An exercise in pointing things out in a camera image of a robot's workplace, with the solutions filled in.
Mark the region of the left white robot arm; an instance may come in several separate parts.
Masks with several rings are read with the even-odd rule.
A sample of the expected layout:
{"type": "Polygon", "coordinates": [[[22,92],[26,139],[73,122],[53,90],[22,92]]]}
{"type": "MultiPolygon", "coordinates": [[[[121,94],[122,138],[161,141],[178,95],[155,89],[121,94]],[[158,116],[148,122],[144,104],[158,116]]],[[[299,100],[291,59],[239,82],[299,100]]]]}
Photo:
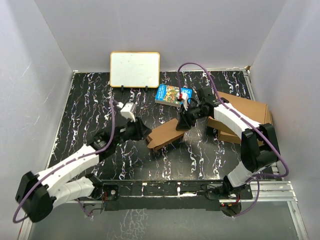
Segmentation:
{"type": "Polygon", "coordinates": [[[151,132],[140,118],[129,120],[123,126],[114,125],[110,132],[98,131],[87,144],[58,164],[36,174],[25,173],[15,196],[17,210],[23,210],[28,219],[37,223],[68,201],[81,197],[99,199],[104,188],[97,177],[73,178],[113,155],[119,144],[144,140],[151,132]]]}

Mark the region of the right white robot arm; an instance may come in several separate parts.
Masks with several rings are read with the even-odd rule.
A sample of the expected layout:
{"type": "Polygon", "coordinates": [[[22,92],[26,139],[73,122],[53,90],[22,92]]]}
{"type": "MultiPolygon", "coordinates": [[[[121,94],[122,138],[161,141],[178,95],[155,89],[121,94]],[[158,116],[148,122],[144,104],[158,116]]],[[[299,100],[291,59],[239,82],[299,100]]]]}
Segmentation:
{"type": "Polygon", "coordinates": [[[177,94],[181,102],[176,130],[188,131],[198,119],[211,117],[231,129],[240,139],[240,162],[224,178],[214,193],[230,199],[259,172],[276,163],[280,157],[275,129],[270,123],[259,123],[238,111],[226,98],[213,94],[210,87],[196,91],[198,99],[186,93],[177,94]]]}

